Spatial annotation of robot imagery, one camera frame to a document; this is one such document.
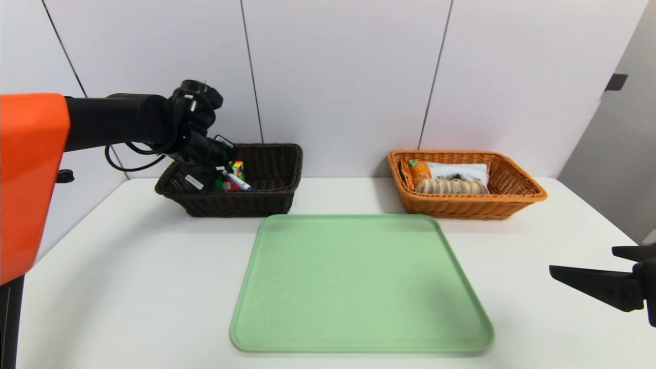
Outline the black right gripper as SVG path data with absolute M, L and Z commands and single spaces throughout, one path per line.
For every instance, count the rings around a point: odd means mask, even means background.
M 558 282 L 574 288 L 623 312 L 643 309 L 655 327 L 656 246 L 614 246 L 616 257 L 635 261 L 632 272 L 618 272 L 551 265 L 549 273 Z

